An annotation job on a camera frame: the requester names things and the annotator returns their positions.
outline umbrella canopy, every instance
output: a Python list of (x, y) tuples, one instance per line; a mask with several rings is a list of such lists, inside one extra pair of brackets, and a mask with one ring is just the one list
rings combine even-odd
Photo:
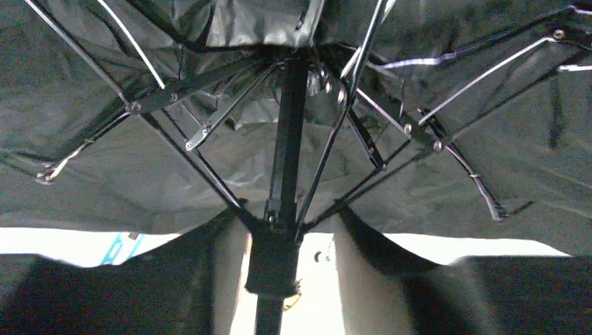
[[(293, 48), (319, 60), (308, 74), (296, 193), (303, 202), (340, 114), (339, 71), (362, 44), (375, 3), (0, 6), (0, 225), (160, 234), (202, 225), (227, 204), (159, 137), (184, 145), (256, 80), (199, 148), (262, 214), (285, 71), (251, 60), (281, 60)], [(550, 0), (388, 1), (353, 110), (384, 158), (410, 144), (376, 178), (397, 173), (353, 202), (354, 211), (384, 233), (534, 239), (592, 252), (591, 14)], [(124, 102), (157, 101), (184, 80), (204, 82), (141, 110), (163, 133), (122, 114)], [(343, 127), (307, 220), (373, 170), (359, 125)], [(426, 136), (441, 142), (424, 158)]]

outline black fabric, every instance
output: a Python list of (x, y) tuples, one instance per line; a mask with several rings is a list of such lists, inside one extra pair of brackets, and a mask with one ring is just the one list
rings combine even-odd
[(435, 265), (350, 209), (340, 219), (334, 238), (347, 335), (590, 331), (590, 257), (467, 257)]
[(246, 241), (231, 218), (222, 213), (119, 266), (2, 255), (0, 332), (229, 334)]
[[(234, 1), (231, 7), (218, 1), (109, 2), (167, 83), (263, 49), (269, 54), (274, 46), (311, 41), (323, 61), (330, 59), (327, 54), (347, 60), (349, 45), (360, 42), (374, 5), (309, 1), (286, 10), (286, 3), (256, 1)], [(585, 2), (577, 5), (590, 8), (590, 1)], [(40, 5), (129, 96), (157, 89), (144, 62), (98, 2), (47, 0)], [(592, 16), (577, 15), (567, 5), (552, 0), (395, 1), (378, 30), (372, 64), (362, 80), (377, 93), (403, 101), (406, 112), (419, 119), (417, 109), (435, 108), (488, 68), (550, 36), (556, 27), (592, 30)], [(123, 106), (26, 2), (10, 0), (0, 6), (2, 13), (10, 13), (0, 17), (0, 225), (171, 233), (202, 225), (224, 208), (206, 183), (135, 118), (72, 159), (54, 185), (37, 184), (34, 177), (46, 164), (78, 148)], [(454, 57), (438, 66), (380, 68), (445, 53)], [(475, 183), (446, 151), (409, 165), (352, 208), (380, 232), (534, 239), (573, 255), (592, 253), (592, 77), (590, 72), (554, 73), (564, 62), (586, 65), (591, 58), (574, 45), (545, 43), (436, 115), (453, 133), (487, 110), (494, 113), (458, 139), (457, 146), (507, 212), (532, 203), (528, 209), (493, 222)], [(268, 195), (281, 74), (276, 69), (201, 148), (218, 174), (238, 196), (250, 199), (257, 213)], [(193, 135), (200, 127), (189, 112), (203, 124), (250, 80), (250, 72), (238, 73), (168, 112), (179, 128)], [(337, 91), (306, 100), (298, 202), (309, 188), (336, 117)], [(355, 111), (385, 156), (406, 139), (369, 106), (357, 103)], [(170, 120), (158, 111), (153, 115), (184, 145)], [(406, 150), (390, 168), (421, 148), (412, 144)], [(346, 124), (307, 219), (370, 169)], [(331, 227), (321, 225), (316, 231), (330, 232)]]

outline umbrella rib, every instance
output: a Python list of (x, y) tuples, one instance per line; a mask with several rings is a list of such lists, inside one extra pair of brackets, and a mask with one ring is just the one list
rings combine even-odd
[(46, 182), (44, 182), (41, 179), (36, 179), (36, 175), (33, 172), (30, 172), (27, 169), (24, 169), (16, 164), (11, 163), (10, 162), (11, 160), (14, 160), (14, 157), (12, 154), (0, 152), (0, 165), (10, 168), (16, 172), (25, 174), (26, 176), (32, 177), (35, 179), (35, 181), (37, 181), (40, 184), (47, 184)]
[(461, 163), (461, 165), (463, 165), (465, 170), (468, 171), (469, 176), (477, 185), (479, 193), (481, 193), (481, 195), (485, 199), (485, 203), (487, 203), (487, 208), (489, 209), (489, 213), (491, 214), (491, 219), (493, 219), (494, 221), (502, 221), (503, 215), (500, 215), (498, 205), (496, 204), (494, 197), (491, 195), (487, 187), (485, 187), (483, 180), (481, 180), (481, 175), (476, 173), (475, 170), (473, 170), (473, 168), (468, 164), (468, 162), (463, 158), (463, 156), (453, 147), (453, 145), (447, 145), (446, 150), (450, 152), (456, 158), (456, 160), (459, 163)]
[(414, 140), (420, 144), (427, 146), (433, 145), (436, 140), (432, 135), (428, 134), (415, 120), (404, 112), (403, 102), (399, 107), (399, 119), (392, 117), (387, 109), (391, 107), (390, 102), (364, 85), (357, 88), (356, 93), (364, 102), (382, 115), (387, 121), (395, 126), (403, 135), (409, 140)]
[(543, 43), (546, 43), (546, 42), (554, 42), (554, 41), (556, 41), (554, 38), (549, 37), (549, 36), (545, 36), (545, 37), (537, 40), (536, 42), (530, 44), (529, 46), (525, 47), (524, 49), (516, 52), (515, 54), (513, 54), (510, 57), (508, 57), (507, 59), (504, 59), (500, 63), (496, 64), (494, 67), (492, 67), (489, 70), (485, 71), (479, 77), (476, 77), (475, 79), (471, 80), (471, 82), (469, 82), (468, 84), (466, 84), (465, 86), (463, 86), (456, 93), (452, 94), (448, 99), (444, 100), (440, 105), (436, 106), (436, 108), (434, 108), (432, 111), (430, 111), (428, 114), (426, 114), (423, 118), (421, 118), (421, 120), (418, 122), (418, 124), (420, 126), (422, 124), (424, 124), (430, 117), (434, 116), (435, 113), (439, 112), (446, 105), (448, 105), (448, 103), (450, 103), (451, 101), (453, 101), (454, 99), (456, 99), (458, 96), (460, 96), (461, 94), (463, 94), (466, 90), (470, 89), (472, 86), (474, 86), (475, 84), (477, 84), (481, 80), (485, 79), (486, 77), (488, 77), (492, 73), (496, 72), (500, 68), (502, 68), (505, 65), (511, 63), (512, 61), (518, 59), (520, 56), (522, 56), (523, 54), (526, 54), (527, 52), (531, 51), (532, 49), (535, 49), (539, 45), (541, 45)]
[(152, 73), (152, 75), (154, 76), (154, 79), (158, 83), (158, 86), (161, 89), (164, 89), (165, 88), (165, 84), (164, 84), (163, 80), (161, 79), (161, 77), (158, 75), (158, 73), (156, 72), (156, 70), (152, 66), (152, 63), (150, 62), (150, 60), (148, 59), (148, 57), (146, 57), (146, 54), (144, 53), (144, 51), (142, 51), (142, 48), (135, 41), (134, 37), (132, 36), (132, 34), (130, 33), (130, 31), (127, 29), (126, 25), (121, 21), (121, 19), (119, 19), (119, 17), (115, 14), (115, 12), (113, 11), (113, 9), (111, 7), (109, 7), (109, 5), (107, 5), (107, 3), (105, 2), (105, 0), (97, 0), (97, 1), (107, 11), (107, 13), (109, 13), (109, 15), (111, 16), (111, 18), (115, 21), (115, 23), (117, 23), (117, 25), (119, 26), (119, 28), (127, 36), (127, 38), (129, 39), (129, 41), (133, 45), (135, 51), (140, 55), (140, 57), (142, 58), (142, 60), (146, 64), (146, 66), (148, 67), (148, 70), (150, 70), (150, 73)]
[[(530, 83), (529, 85), (527, 85), (523, 89), (521, 89), (518, 92), (512, 94), (511, 96), (509, 96), (508, 98), (504, 99), (500, 103), (496, 104), (492, 108), (489, 108), (487, 111), (483, 112), (482, 114), (480, 114), (479, 116), (477, 116), (473, 120), (465, 123), (454, 134), (452, 134), (450, 136), (447, 136), (447, 137), (444, 137), (442, 139), (441, 143), (442, 143), (443, 147), (447, 147), (449, 144), (453, 143), (455, 140), (458, 140), (462, 135), (466, 134), (467, 131), (475, 128), (477, 125), (481, 124), (483, 121), (487, 120), (488, 118), (490, 118), (490, 117), (498, 114), (503, 109), (503, 106), (504, 105), (506, 105), (509, 102), (513, 101), (514, 98), (516, 98), (520, 94), (523, 94), (524, 92), (528, 91), (529, 89), (533, 88), (534, 86), (540, 84), (541, 82), (544, 82), (545, 80), (548, 80), (550, 77), (552, 77), (555, 74), (556, 74), (556, 70), (550, 70), (549, 72), (547, 72), (544, 75), (542, 75), (541, 77), (539, 77), (536, 81)], [(395, 151), (389, 158), (396, 156), (396, 154), (398, 154), (398, 151), (400, 149), (401, 149), (401, 147), (399, 147), (399, 149), (397, 151)], [(424, 158), (429, 157), (434, 152), (435, 151), (433, 151), (432, 148), (426, 147), (423, 151), (421, 151), (420, 153), (416, 154), (414, 157), (410, 158), (405, 163), (402, 163), (395, 170), (393, 170), (391, 172), (388, 172), (384, 177), (381, 177), (377, 181), (373, 182), (371, 185), (368, 185), (367, 187), (363, 188), (362, 190), (360, 190), (359, 192), (356, 193), (355, 190), (357, 190), (360, 187), (362, 187), (363, 184), (365, 184), (366, 182), (368, 182), (368, 180), (370, 180), (372, 177), (374, 177), (374, 176), (369, 175), (361, 183), (359, 183), (358, 185), (356, 185), (356, 187), (354, 187), (354, 190), (351, 190), (350, 192), (348, 192), (346, 194), (346, 195), (348, 195), (348, 198), (346, 198), (346, 197), (339, 198), (338, 200), (336, 200), (336, 202), (331, 207), (329, 207), (328, 209), (326, 209), (316, 219), (312, 220), (309, 223), (304, 224), (304, 227), (302, 228), (302, 232), (303, 233), (307, 233), (308, 231), (312, 230), (313, 228), (315, 228), (317, 225), (319, 225), (324, 220), (327, 220), (329, 217), (331, 217), (334, 214), (338, 213), (343, 208), (345, 208), (346, 206), (350, 205), (352, 202), (356, 201), (357, 199), (359, 199), (360, 197), (362, 197), (364, 194), (366, 194), (369, 191), (371, 191), (372, 188), (377, 187), (378, 185), (380, 185), (381, 183), (383, 183), (384, 181), (386, 181), (390, 177), (394, 176), (396, 173), (400, 172), (402, 169), (404, 169), (407, 166), (409, 166), (413, 161), (420, 161), (420, 160), (422, 160)]]
[[(320, 176), (323, 173), (323, 170), (325, 169), (325, 164), (327, 163), (327, 159), (329, 158), (329, 153), (331, 152), (331, 148), (333, 147), (333, 144), (334, 144), (335, 139), (337, 137), (337, 133), (339, 132), (339, 129), (341, 128), (341, 125), (343, 124), (343, 120), (346, 118), (346, 115), (348, 115), (348, 113), (352, 109), (352, 106), (353, 106), (353, 103), (355, 100), (355, 92), (357, 89), (357, 85), (360, 82), (360, 78), (362, 76), (362, 71), (366, 65), (366, 62), (367, 62), (367, 59), (369, 56), (369, 50), (372, 45), (373, 37), (374, 37), (375, 32), (378, 28), (378, 25), (380, 24), (380, 18), (384, 15), (385, 7), (386, 7), (386, 0), (378, 0), (376, 7), (374, 9), (374, 13), (372, 15), (372, 18), (370, 20), (370, 24), (368, 26), (366, 36), (364, 37), (364, 40), (362, 41), (362, 45), (357, 49), (356, 54), (354, 54), (354, 56), (350, 60), (350, 62), (352, 64), (355, 64), (355, 65), (353, 65), (350, 86), (348, 87), (347, 84), (344, 83), (344, 85), (346, 87), (348, 87), (348, 89), (345, 90), (345, 92), (344, 92), (343, 87), (342, 87), (339, 91), (339, 95), (342, 97), (342, 99), (343, 99), (343, 96), (345, 95), (346, 104), (343, 107), (343, 111), (341, 112), (339, 117), (335, 120), (335, 123), (333, 125), (333, 129), (331, 130), (331, 133), (329, 134), (329, 137), (327, 138), (327, 141), (325, 143), (325, 147), (323, 148), (323, 152), (320, 155), (320, 160), (318, 162), (315, 174), (313, 176), (313, 181), (312, 181), (311, 187), (309, 188), (309, 191), (306, 194), (306, 197), (304, 198), (304, 201), (302, 203), (302, 207), (300, 208), (300, 212), (298, 213), (298, 217), (296, 220), (297, 235), (299, 234), (299, 231), (304, 223), (304, 218), (306, 217), (306, 213), (308, 212), (309, 207), (312, 203), (312, 199), (315, 195), (316, 189), (318, 187), (318, 183), (320, 182)], [(344, 72), (341, 73), (340, 79), (342, 80), (345, 76), (347, 76), (348, 72), (349, 72), (348, 70), (344, 69)]]
[(124, 102), (125, 105), (129, 105), (129, 101), (124, 95), (123, 90), (121, 87), (99, 66), (94, 59), (84, 50), (84, 48), (78, 44), (67, 32), (60, 26), (60, 24), (54, 20), (49, 13), (47, 13), (41, 6), (39, 6), (34, 0), (24, 0), (29, 7), (31, 7), (37, 15), (45, 21), (58, 35), (61, 37), (64, 42), (66, 42), (70, 47), (82, 58), (93, 70), (96, 74), (101, 77), (115, 93), (117, 93), (118, 97), (121, 101)]
[(592, 65), (581, 66), (581, 65), (562, 65), (557, 68), (558, 72), (579, 72), (579, 71), (592, 71)]
[(96, 133), (94, 133), (91, 137), (84, 140), (84, 142), (76, 148), (76, 150), (69, 153), (66, 157), (62, 158), (61, 160), (57, 161), (54, 164), (51, 164), (49, 167), (45, 169), (44, 172), (40, 172), (37, 174), (37, 179), (42, 182), (42, 184), (51, 184), (53, 179), (58, 176), (58, 174), (66, 167), (70, 159), (75, 158), (78, 156), (80, 152), (86, 149), (89, 145), (95, 143), (101, 136), (105, 135), (108, 131), (113, 129), (115, 126), (123, 122), (127, 119), (131, 113), (129, 112), (122, 112), (118, 117), (116, 117), (113, 121), (111, 121), (107, 126), (99, 129)]
[(535, 204), (535, 202), (529, 200), (529, 201), (525, 202), (522, 206), (520, 206), (520, 207), (516, 208), (515, 210), (511, 211), (510, 213), (508, 213), (508, 215), (509, 216), (514, 216), (514, 215), (520, 214), (523, 211), (527, 210), (533, 204)]
[(214, 169), (212, 169), (212, 167), (197, 149), (193, 152), (196, 154), (207, 173), (210, 174), (214, 180), (210, 179), (206, 172), (204, 172), (197, 164), (193, 162), (187, 151), (183, 150), (177, 145), (175, 140), (173, 140), (172, 137), (170, 137), (170, 135), (162, 129), (161, 125), (152, 115), (140, 114), (139, 119), (148, 129), (150, 129), (162, 141), (164, 141), (164, 143), (167, 144), (169, 148), (171, 148), (172, 151), (178, 157), (180, 157), (193, 171), (197, 172), (200, 177), (206, 181), (209, 187), (214, 190), (214, 192), (222, 199), (222, 201), (224, 201), (226, 205), (231, 208), (239, 216), (239, 218), (241, 218), (241, 222), (245, 224), (249, 231), (255, 232), (258, 229), (258, 219), (244, 208), (242, 202), (234, 195), (234, 193), (232, 193), (226, 184), (221, 181), (220, 177), (216, 174)]
[(200, 130), (185, 144), (185, 150), (189, 151), (193, 148), (204, 144), (207, 138), (230, 116), (230, 113), (243, 101), (243, 99), (258, 87), (275, 69), (276, 63), (273, 63), (267, 69), (259, 71), (257, 78), (250, 84), (245, 85), (232, 99), (229, 106), (224, 110), (217, 110), (213, 113), (208, 121), (205, 122)]
[[(405, 149), (409, 144), (411, 143), (410, 140), (406, 140), (405, 142), (403, 142), (403, 144), (401, 144), (401, 146), (399, 146), (399, 148), (397, 148), (397, 150), (395, 150), (385, 161), (387, 164), (393, 160), (393, 158), (395, 158), (401, 151), (403, 151), (403, 149)], [(361, 180), (361, 182), (359, 182), (356, 186), (354, 186), (351, 190), (349, 190), (346, 194), (344, 194), (341, 198), (339, 198), (339, 200), (337, 201), (341, 201), (344, 199), (347, 199), (349, 196), (351, 196), (355, 191), (357, 191), (358, 189), (360, 189), (360, 187), (362, 187), (365, 183), (368, 182), (368, 180), (374, 178), (377, 174), (379, 173), (378, 170), (372, 170), (372, 172), (370, 172), (363, 180)]]
[(181, 134), (181, 136), (183, 136), (183, 140), (187, 141), (187, 135), (185, 134), (185, 132), (181, 129), (181, 127), (177, 124), (177, 122), (170, 116), (170, 113), (167, 112), (164, 108), (163, 108), (163, 114), (168, 119), (168, 121), (172, 124), (172, 126), (174, 126), (175, 129), (177, 129), (177, 132), (179, 132), (179, 134)]

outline black umbrella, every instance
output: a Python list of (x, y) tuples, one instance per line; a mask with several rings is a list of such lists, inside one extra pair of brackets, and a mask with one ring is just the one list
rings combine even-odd
[(304, 234), (348, 207), (590, 251), (587, 5), (3, 6), (3, 226), (179, 232), (229, 207), (261, 334)]

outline bright sky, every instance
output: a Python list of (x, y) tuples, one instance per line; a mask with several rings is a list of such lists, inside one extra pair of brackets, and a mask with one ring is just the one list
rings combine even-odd
[[(140, 235), (128, 233), (78, 232), (32, 228), (0, 228), (0, 253), (37, 253), (81, 267), (97, 266), (105, 254), (121, 264), (131, 253), (138, 255), (160, 246), (177, 234)], [(562, 255), (535, 241), (516, 239), (453, 239), (416, 234), (387, 234), (387, 237), (423, 258), (449, 264), (466, 255)], [(343, 334), (341, 302), (334, 263), (316, 263), (314, 254), (327, 251), (330, 234), (308, 234), (300, 250), (298, 278), (302, 278), (302, 298), (284, 313), (282, 335)], [(114, 241), (119, 239), (117, 247)], [(245, 259), (243, 269), (247, 270)], [(253, 333), (256, 296), (244, 291), (237, 307), (231, 335)]]

